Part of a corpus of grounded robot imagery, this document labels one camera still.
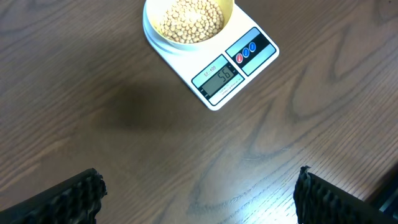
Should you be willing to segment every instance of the wooden table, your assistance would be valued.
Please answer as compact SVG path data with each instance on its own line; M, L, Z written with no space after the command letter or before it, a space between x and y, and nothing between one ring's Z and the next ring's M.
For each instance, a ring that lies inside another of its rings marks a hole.
M0 2L0 210L87 168L98 223L295 223L299 168L361 199L398 161L398 1L236 1L279 58L217 112L144 0Z

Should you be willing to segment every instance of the scale platform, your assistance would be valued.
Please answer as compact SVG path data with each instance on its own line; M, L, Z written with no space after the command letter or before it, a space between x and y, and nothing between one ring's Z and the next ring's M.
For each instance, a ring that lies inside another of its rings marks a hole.
M151 46L213 111L224 106L279 55L278 46L237 5L227 25L213 37L216 41L202 48L182 50L166 41L149 23L146 5L142 21Z

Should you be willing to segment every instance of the blue button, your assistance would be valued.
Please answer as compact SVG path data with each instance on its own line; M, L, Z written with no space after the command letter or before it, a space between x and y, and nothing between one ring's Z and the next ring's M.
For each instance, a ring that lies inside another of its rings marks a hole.
M256 44L254 42L251 42L249 44L249 49L251 52L254 52L256 50Z
M250 54L250 51L247 47L243 48L243 57L247 58Z

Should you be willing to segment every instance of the digital scale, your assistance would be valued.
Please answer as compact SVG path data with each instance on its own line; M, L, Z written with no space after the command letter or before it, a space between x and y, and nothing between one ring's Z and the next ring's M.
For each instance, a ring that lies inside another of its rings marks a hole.
M224 106L279 55L278 46L235 4L223 30L206 40L206 47L191 49L181 49L160 36L149 22L146 7L143 26L148 42L213 111Z

